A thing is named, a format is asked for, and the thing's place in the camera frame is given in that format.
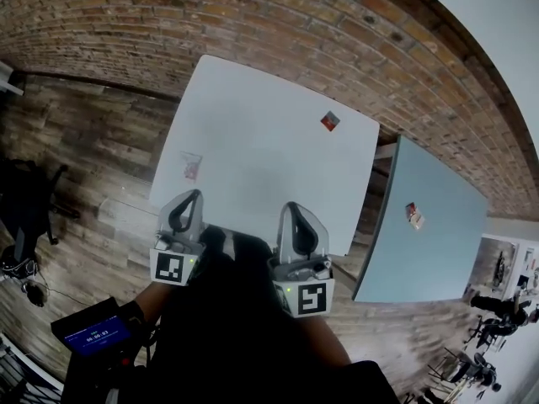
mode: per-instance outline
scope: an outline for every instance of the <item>table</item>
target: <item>table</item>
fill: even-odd
[[[321,122],[328,111],[340,120],[331,131]],[[204,222],[274,246],[281,209],[293,200],[318,217],[329,251],[342,256],[359,220],[378,130],[374,120],[308,88],[202,56],[168,133],[150,201],[161,208],[200,189]]]
[[[406,205],[425,218],[417,231]],[[381,218],[353,299],[418,302],[462,297],[486,225],[487,200],[460,175],[400,136]]]

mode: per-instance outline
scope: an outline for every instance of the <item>black pants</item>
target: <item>black pants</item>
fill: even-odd
[[[497,300],[486,296],[474,296],[470,301],[470,305],[481,310],[491,311],[499,318],[503,318],[506,314],[511,314],[515,309],[515,304],[510,300]]]
[[[444,400],[438,398],[435,394],[432,393],[430,389],[427,389],[424,393],[425,398],[429,398],[429,401],[432,404],[444,404]],[[429,404],[429,401],[425,400],[422,396],[418,398],[419,404]]]

